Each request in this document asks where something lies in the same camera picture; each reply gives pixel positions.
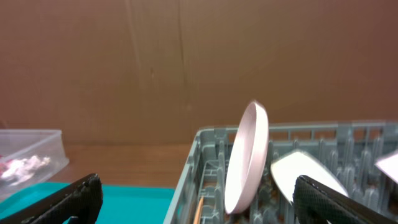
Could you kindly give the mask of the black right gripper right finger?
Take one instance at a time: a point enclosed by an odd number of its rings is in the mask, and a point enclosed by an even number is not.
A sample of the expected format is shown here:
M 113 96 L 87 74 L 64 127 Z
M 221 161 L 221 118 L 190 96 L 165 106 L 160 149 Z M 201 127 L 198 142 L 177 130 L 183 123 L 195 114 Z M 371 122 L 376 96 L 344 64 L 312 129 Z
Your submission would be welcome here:
M 307 175 L 295 181 L 293 208 L 300 224 L 396 224 Z

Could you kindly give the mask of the small white plate bowl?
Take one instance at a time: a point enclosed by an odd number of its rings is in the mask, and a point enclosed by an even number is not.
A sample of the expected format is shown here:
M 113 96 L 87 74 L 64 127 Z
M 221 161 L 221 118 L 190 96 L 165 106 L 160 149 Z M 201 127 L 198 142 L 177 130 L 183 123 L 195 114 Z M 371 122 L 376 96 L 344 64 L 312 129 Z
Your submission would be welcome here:
M 395 183 L 398 183 L 398 152 L 397 150 L 377 159 L 375 166 Z

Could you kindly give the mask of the wooden chopstick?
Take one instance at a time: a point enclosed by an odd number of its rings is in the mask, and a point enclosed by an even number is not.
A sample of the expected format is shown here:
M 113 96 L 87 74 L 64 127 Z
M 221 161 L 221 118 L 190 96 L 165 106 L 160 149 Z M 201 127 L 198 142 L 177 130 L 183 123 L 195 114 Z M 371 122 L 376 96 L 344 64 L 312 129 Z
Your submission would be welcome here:
M 197 205 L 197 210 L 195 212 L 193 224 L 200 224 L 201 223 L 201 213 L 203 209 L 203 204 L 204 204 L 204 197 L 201 197 L 198 205 Z

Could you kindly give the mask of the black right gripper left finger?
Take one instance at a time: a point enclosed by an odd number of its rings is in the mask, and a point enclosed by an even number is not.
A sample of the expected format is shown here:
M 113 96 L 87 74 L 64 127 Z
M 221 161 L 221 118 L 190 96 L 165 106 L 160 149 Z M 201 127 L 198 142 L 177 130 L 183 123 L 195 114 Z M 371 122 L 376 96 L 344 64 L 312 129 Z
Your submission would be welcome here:
M 96 223 L 103 204 L 98 174 L 89 174 L 32 205 L 13 213 L 1 223 L 53 224 Z

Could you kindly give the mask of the cream bowl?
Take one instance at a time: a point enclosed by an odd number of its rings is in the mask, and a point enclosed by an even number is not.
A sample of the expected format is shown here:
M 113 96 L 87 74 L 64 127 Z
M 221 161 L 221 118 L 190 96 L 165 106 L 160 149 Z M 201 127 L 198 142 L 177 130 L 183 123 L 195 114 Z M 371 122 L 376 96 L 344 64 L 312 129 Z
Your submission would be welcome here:
M 311 154 L 294 150 L 271 164 L 271 175 L 286 201 L 293 205 L 295 183 L 299 176 L 306 175 L 317 182 L 348 196 L 348 191 L 338 178 Z

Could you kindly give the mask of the large white plate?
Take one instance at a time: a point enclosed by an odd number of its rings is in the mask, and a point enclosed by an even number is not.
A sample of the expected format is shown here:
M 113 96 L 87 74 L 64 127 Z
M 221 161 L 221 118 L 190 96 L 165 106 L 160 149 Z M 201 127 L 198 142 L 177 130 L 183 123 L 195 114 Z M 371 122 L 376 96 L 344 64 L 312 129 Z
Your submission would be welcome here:
M 251 101 L 240 120 L 229 158 L 224 192 L 224 210 L 241 213 L 251 204 L 262 179 L 269 145 L 266 109 Z

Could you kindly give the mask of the red snack wrapper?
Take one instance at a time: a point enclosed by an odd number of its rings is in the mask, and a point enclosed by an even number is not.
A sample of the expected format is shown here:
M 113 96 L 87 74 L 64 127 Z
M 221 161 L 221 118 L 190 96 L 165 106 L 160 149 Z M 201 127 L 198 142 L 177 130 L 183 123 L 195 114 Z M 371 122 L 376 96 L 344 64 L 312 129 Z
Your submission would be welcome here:
M 9 166 L 12 163 L 12 159 L 9 159 L 7 161 L 2 161 L 0 163 L 0 176 L 3 175 L 4 172 L 6 172 L 9 169 Z

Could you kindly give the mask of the foil wrapper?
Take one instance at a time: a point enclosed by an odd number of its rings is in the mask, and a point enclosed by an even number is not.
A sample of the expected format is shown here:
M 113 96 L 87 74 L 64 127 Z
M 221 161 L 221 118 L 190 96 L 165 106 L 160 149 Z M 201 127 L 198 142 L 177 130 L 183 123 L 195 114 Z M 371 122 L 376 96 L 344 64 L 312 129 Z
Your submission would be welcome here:
M 49 157 L 37 155 L 25 159 L 13 159 L 5 163 L 1 172 L 1 180 L 9 182 L 11 186 L 19 185 L 31 179 L 41 168 L 51 161 Z

